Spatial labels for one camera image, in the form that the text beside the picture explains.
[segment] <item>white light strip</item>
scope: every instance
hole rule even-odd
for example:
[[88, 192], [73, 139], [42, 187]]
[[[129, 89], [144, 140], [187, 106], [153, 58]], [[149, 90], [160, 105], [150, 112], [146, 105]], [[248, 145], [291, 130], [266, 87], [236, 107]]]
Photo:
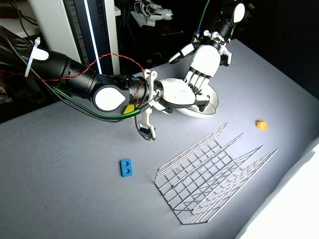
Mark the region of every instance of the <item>white light strip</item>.
[[[91, 16], [90, 16], [90, 11], [89, 11], [89, 6], [88, 6], [88, 1], [87, 0], [84, 0], [84, 6], [85, 6], [85, 11], [86, 11], [86, 16], [87, 16], [88, 22], [89, 22], [89, 28], [90, 28], [90, 33], [91, 33], [91, 39], [92, 39], [92, 43], [93, 43], [95, 58], [98, 59], [99, 58], [99, 54], [98, 54], [98, 50], [97, 50], [96, 44], [95, 44], [95, 37], [94, 37], [94, 33], [93, 33], [93, 27], [92, 27]], [[101, 74], [102, 70], [101, 70], [100, 61], [97, 60], [96, 63], [98, 64], [99, 73]]]

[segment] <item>metal wire rack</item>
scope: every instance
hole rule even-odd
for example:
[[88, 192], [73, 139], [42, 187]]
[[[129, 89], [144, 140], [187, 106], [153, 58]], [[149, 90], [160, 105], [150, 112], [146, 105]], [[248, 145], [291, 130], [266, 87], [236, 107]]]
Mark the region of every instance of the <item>metal wire rack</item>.
[[225, 150], [243, 134], [225, 146], [216, 139], [227, 123], [158, 169], [155, 185], [182, 224], [210, 221], [227, 202], [278, 151], [268, 153], [249, 166], [263, 146], [233, 159]]

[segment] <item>zip tie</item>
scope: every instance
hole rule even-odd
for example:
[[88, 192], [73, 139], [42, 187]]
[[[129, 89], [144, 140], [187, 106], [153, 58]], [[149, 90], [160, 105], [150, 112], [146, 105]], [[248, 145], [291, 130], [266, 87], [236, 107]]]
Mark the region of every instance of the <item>zip tie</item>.
[[36, 40], [34, 41], [34, 46], [33, 46], [29, 61], [28, 61], [28, 65], [26, 66], [24, 77], [28, 77], [28, 75], [29, 75], [29, 71], [30, 71], [31, 64], [32, 64], [32, 61], [33, 61], [33, 53], [34, 53], [34, 50], [38, 47], [39, 44], [40, 44], [40, 37], [37, 37]]

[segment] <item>blue block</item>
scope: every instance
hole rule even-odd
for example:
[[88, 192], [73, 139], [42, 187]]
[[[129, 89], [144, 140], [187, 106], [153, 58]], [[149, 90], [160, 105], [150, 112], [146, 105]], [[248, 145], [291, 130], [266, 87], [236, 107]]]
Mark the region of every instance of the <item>blue block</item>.
[[122, 176], [129, 177], [133, 175], [133, 168], [130, 159], [121, 160]]

